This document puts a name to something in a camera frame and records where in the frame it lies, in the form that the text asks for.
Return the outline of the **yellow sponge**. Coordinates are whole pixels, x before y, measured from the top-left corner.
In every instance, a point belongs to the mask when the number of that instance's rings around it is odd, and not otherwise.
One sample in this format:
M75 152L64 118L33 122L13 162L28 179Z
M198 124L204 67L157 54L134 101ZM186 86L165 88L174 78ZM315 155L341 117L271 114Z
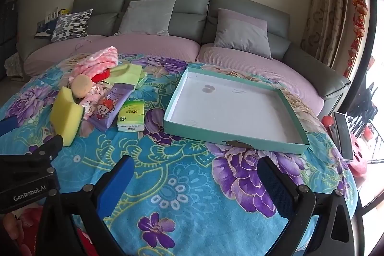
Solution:
M84 108L77 104L72 91L63 86L53 103L50 122L56 135L60 135L63 146L71 146L80 126Z

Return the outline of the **purple baby wipes pack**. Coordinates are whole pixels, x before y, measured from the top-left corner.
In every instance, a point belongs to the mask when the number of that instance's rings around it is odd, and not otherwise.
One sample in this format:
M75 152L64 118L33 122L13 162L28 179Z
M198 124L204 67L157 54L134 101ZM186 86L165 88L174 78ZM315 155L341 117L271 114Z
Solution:
M135 86L132 84L115 83L110 91L98 101L88 122L101 132L108 130L134 90Z

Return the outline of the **pink baby garment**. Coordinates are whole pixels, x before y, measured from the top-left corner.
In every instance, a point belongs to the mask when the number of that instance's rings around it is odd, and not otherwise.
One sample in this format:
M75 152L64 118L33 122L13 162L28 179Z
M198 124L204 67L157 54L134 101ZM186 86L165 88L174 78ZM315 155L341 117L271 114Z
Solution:
M105 82L96 83L86 96L80 101L80 105L84 108L83 119L87 120L96 110L98 101L108 94L112 88L111 84Z

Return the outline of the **green tissue pack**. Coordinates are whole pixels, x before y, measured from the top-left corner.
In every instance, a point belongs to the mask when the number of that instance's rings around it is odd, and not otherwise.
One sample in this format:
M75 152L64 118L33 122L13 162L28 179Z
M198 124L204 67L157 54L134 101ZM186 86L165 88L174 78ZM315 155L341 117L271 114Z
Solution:
M126 101L119 110L116 125L119 132L143 132L144 101Z

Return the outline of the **pink white fluffy towel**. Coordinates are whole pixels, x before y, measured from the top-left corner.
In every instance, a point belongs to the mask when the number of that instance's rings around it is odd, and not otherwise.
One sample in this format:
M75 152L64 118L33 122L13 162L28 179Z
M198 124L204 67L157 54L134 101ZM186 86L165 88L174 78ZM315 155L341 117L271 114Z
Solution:
M108 48L97 51L96 53L88 56L86 59L78 62L72 70L70 77L76 78L80 74L84 74L89 78L101 72L114 68L119 64L117 48L110 46Z

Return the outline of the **light green cloth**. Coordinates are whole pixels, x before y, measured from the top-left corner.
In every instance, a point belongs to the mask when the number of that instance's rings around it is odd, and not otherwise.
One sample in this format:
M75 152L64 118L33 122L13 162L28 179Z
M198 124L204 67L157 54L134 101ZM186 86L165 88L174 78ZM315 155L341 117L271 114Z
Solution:
M147 80L148 74L141 65L125 63L110 70L110 75L103 81L108 84L124 83L139 89Z

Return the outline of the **pink sofa seat cover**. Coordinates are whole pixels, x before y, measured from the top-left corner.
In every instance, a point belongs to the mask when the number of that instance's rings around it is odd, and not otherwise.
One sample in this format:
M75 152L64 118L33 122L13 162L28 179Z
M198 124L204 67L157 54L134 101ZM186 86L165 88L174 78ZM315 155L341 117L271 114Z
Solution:
M184 61L198 61L261 75L283 84L288 91L298 95L316 115L324 107L324 100L318 95L309 80L281 61L266 59L235 49L217 48L211 44L200 46L192 40L176 36L126 34L106 37L90 35L54 43L49 40L32 39L29 43L31 54L24 61L24 70L29 76L38 75L50 66L77 54L95 53L103 48L114 46L122 54L145 54Z

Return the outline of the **pink plastic stool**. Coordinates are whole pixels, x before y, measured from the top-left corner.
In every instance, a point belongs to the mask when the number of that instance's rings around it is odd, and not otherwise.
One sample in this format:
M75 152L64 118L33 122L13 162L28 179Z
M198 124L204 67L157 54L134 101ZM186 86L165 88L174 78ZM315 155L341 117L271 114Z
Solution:
M322 117L322 124L344 158L355 180L359 183L365 181L368 163L356 137L349 130L346 115L333 112L331 116Z

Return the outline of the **floral blue blanket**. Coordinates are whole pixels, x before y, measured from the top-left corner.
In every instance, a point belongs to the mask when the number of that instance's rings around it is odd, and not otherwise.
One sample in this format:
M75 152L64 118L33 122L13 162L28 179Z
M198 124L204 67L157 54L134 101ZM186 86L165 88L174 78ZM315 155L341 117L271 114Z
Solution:
M16 116L19 123L1 137L1 154L32 152L54 135L52 105L74 66L86 56L51 66L1 105L1 119ZM118 132L116 123L100 132L83 121L76 139L53 166L60 191L67 193L96 183L123 155L133 157L135 176L105 219L128 255L264 255L286 224L256 174L257 162L265 156L297 185L321 193L339 189L354 215L358 192L352 173L315 113L285 85L261 75L167 57L120 54L119 63L126 62L142 65L148 73L129 98L144 101L144 132ZM189 65L280 89L307 133L306 152L246 151L166 135L164 113Z

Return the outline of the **teal shallow box tray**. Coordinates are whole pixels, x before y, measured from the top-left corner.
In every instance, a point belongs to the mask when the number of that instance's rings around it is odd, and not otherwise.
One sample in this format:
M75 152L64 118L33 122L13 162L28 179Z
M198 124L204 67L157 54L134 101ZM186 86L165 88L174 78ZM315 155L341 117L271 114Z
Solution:
M237 148L302 154L306 132L278 89L188 67L168 104L163 130Z

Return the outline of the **leopard pattern cushion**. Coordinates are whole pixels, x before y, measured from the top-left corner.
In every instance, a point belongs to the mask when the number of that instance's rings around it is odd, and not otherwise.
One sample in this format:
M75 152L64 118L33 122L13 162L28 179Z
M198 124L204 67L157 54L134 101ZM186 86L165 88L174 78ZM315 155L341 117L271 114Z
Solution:
M88 23L92 15L92 9L59 16L51 42L60 42L75 38L82 38L88 35Z

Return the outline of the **grey pink cushion right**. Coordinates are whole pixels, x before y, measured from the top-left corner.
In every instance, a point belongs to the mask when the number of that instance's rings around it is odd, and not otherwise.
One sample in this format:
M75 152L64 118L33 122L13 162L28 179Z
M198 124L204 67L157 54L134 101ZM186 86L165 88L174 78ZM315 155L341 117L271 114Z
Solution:
M236 49L270 59L268 22L220 8L214 47Z

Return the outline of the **patterned curtain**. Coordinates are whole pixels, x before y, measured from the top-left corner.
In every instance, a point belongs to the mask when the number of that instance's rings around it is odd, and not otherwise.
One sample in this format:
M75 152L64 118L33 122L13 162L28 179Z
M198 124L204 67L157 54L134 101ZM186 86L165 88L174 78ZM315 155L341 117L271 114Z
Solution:
M300 47L332 67L344 31L349 0L311 0Z

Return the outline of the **grey cushion left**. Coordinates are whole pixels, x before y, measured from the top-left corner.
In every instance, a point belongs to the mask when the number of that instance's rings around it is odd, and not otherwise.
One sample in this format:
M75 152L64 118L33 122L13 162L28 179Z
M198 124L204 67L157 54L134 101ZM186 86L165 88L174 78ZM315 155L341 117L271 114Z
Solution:
M175 3L176 0L130 1L116 35L168 36Z

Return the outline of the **grey sofa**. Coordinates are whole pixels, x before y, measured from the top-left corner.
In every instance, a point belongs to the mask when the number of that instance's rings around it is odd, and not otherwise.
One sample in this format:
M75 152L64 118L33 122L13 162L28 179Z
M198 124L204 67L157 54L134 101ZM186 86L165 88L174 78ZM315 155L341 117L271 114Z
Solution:
M119 36L116 33L130 1L140 0L74 0L72 8L74 12L93 10L87 36ZM189 39L200 46L214 46L220 8L267 21L271 59L283 62L309 80L324 100L324 107L317 116L325 116L334 109L348 90L349 80L289 40L290 16L285 12L250 0L176 0L168 27L169 36ZM18 43L23 63L31 54L29 42L32 39L35 38L24 37Z

